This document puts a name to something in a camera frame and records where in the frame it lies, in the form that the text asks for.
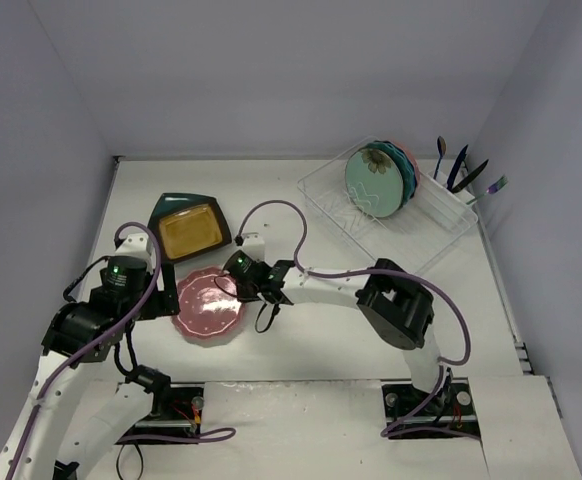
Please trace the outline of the red plate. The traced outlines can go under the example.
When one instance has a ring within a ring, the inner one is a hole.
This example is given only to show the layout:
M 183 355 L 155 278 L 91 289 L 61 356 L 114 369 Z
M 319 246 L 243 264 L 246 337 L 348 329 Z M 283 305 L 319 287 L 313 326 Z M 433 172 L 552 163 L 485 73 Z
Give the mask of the red plate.
M 234 281 L 216 266 L 196 269 L 177 282 L 180 311 L 171 323 L 187 342 L 216 347 L 242 330 L 246 306 L 235 297 Z

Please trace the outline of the yellow square plate black rim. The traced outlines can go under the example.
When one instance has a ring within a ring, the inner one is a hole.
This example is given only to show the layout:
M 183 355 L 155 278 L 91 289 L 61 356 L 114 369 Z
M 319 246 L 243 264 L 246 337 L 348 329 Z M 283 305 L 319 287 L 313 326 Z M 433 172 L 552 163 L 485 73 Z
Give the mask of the yellow square plate black rim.
M 162 214 L 157 220 L 157 236 L 164 257 L 174 263 L 219 249 L 231 240 L 224 214 L 212 200 Z

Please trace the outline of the light green flower plate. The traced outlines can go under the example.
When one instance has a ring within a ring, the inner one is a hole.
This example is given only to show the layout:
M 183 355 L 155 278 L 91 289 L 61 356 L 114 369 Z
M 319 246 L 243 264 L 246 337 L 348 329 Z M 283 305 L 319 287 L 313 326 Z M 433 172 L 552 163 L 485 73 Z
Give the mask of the light green flower plate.
M 372 144 L 349 157 L 345 184 L 352 203 L 367 215 L 388 217 L 402 206 L 405 190 L 402 173 L 388 153 Z

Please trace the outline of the teal embossed plate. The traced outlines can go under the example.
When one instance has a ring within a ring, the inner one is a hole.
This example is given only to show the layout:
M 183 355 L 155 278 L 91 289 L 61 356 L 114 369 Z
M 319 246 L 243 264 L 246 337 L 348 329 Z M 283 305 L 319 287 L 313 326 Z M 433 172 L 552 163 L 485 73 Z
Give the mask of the teal embossed plate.
M 400 149 L 398 149 L 393 143 L 385 141 L 385 145 L 390 149 L 392 158 L 396 163 L 403 179 L 403 199 L 401 206 L 404 207 L 409 200 L 412 198 L 411 194 L 413 192 L 413 171 L 410 168 L 409 162 L 407 161 L 405 155 Z

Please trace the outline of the blue polka dot plate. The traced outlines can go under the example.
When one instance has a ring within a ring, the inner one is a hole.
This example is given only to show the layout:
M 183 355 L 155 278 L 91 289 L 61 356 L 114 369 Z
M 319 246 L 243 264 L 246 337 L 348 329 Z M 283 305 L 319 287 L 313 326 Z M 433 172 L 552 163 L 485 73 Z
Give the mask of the blue polka dot plate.
M 400 149 L 402 151 L 402 153 L 405 155 L 407 161 L 409 162 L 410 168 L 413 171 L 414 187 L 413 187 L 413 192 L 411 194 L 411 197 L 414 197 L 415 193 L 417 191 L 417 187 L 419 186 L 419 183 L 420 183 L 420 171 L 419 171 L 417 161 L 416 161 L 415 157 L 413 156 L 413 154 L 409 151 L 409 149 L 406 146 L 404 146 L 403 144 L 401 144 L 400 142 L 397 142 L 397 141 L 394 141 L 394 145 L 398 149 Z

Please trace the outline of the pink polka dot plate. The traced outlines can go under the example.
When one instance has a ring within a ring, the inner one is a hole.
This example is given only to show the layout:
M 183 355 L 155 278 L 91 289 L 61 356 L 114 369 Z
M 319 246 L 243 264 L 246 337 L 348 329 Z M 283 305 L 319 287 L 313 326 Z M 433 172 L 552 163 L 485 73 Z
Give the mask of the pink polka dot plate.
M 392 142 L 394 143 L 394 145 L 396 147 L 400 148 L 405 153 L 405 155 L 409 159 L 409 162 L 411 163 L 411 165 L 414 169 L 414 173 L 415 173 L 416 178 L 418 179 L 418 181 L 420 181 L 419 179 L 420 179 L 421 173 L 420 173 L 419 165 L 418 165 L 418 162 L 417 162 L 415 155 L 403 143 L 395 141 L 395 140 Z

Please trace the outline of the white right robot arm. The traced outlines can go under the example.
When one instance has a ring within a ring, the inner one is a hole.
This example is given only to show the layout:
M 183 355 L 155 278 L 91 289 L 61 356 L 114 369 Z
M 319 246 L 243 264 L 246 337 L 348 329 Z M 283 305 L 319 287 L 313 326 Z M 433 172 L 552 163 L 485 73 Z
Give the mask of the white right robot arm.
M 361 312 L 375 333 L 403 352 L 416 405 L 435 412 L 450 397 L 435 339 L 433 296 L 397 264 L 380 259 L 360 274 L 301 271 L 290 260 L 270 266 L 242 250 L 223 270 L 234 280 L 238 299 L 274 306 L 320 304 Z

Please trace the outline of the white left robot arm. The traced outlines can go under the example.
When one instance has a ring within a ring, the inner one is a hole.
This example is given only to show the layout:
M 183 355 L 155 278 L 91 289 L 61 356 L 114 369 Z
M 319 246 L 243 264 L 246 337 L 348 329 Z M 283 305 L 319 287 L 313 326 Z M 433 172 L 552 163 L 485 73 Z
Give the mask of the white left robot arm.
M 138 365 L 104 407 L 74 436 L 67 434 L 87 387 L 130 325 L 179 310 L 173 264 L 149 267 L 147 260 L 115 255 L 88 301 L 57 312 L 28 398 L 0 452 L 0 479 L 84 479 L 136 422 L 167 414 L 170 377 Z

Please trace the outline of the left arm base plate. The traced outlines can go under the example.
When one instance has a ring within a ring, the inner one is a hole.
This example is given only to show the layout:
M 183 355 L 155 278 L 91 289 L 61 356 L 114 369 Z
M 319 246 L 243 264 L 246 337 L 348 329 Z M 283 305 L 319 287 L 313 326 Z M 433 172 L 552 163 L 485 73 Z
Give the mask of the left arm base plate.
M 124 438 L 143 436 L 143 439 L 118 440 L 117 445 L 178 445 L 178 440 L 193 438 L 201 432 L 200 410 L 194 410 L 191 401 L 204 399 L 202 383 L 177 383 L 172 387 L 172 397 L 159 413 L 152 412 L 136 422 Z

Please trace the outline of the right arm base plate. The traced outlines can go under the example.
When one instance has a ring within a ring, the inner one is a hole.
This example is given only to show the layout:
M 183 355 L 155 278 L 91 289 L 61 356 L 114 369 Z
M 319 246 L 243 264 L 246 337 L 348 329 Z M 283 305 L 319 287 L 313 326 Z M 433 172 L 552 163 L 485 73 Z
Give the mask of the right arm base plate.
M 387 426 L 406 416 L 425 397 L 407 383 L 381 388 Z M 454 380 L 444 396 L 438 396 L 388 435 L 389 440 L 481 438 L 481 429 L 467 379 Z

